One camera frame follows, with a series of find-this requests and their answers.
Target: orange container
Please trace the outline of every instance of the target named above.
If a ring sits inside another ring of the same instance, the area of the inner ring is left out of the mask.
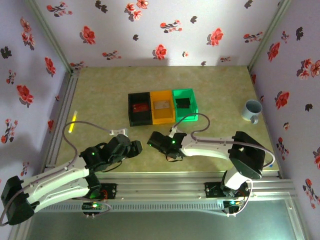
[[[176,110],[171,90],[151,91],[152,124],[167,124],[176,121]]]

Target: table surface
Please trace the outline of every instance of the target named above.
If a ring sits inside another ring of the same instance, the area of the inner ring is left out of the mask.
[[[249,99],[257,99],[247,67],[245,66],[160,66],[160,67],[87,67],[81,70],[73,96],[68,122],[77,111],[77,121],[88,121],[107,129],[128,128],[131,141],[141,141],[143,150],[134,158],[125,159],[113,172],[224,172],[232,167],[231,161],[206,156],[185,157],[183,161],[167,162],[165,156],[147,141],[153,131],[169,134],[172,124],[130,127],[128,94],[161,90],[192,88],[199,113],[211,121],[209,129],[198,136],[222,138],[243,131],[264,147],[272,145],[262,115],[257,124],[241,117],[241,110]],[[179,129],[186,133],[202,129],[207,122],[183,122]],[[75,124],[66,137],[84,151],[112,138],[107,132],[85,124]],[[62,140],[57,164],[61,165],[74,156],[73,149]],[[278,171],[275,163],[266,171]]]

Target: floral wallpaper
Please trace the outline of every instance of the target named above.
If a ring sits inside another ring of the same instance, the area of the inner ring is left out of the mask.
[[[312,239],[320,239],[319,10],[319,1],[292,1],[251,71],[281,171],[293,180]]]
[[[0,28],[5,30],[0,35],[2,193],[9,178],[39,173],[66,70],[23,0],[1,2]],[[1,227],[0,239],[8,239],[10,231],[11,226]]]
[[[248,65],[280,2],[33,1],[72,68]]]

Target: plastic bin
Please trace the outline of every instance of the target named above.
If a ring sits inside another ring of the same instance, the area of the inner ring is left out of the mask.
[[[174,89],[172,90],[174,107],[175,107],[175,120],[180,121],[185,115],[198,113],[198,106],[196,96],[192,88]],[[183,122],[197,121],[198,115],[186,117]]]
[[[153,124],[174,123],[176,111],[171,90],[151,91],[151,110]]]
[[[128,105],[131,127],[153,124],[149,92],[129,93]]]

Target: light blue mug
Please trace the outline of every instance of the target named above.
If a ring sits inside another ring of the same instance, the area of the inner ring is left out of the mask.
[[[246,121],[251,121],[252,124],[257,124],[259,114],[262,112],[262,105],[257,100],[248,100],[241,112],[241,116]]]

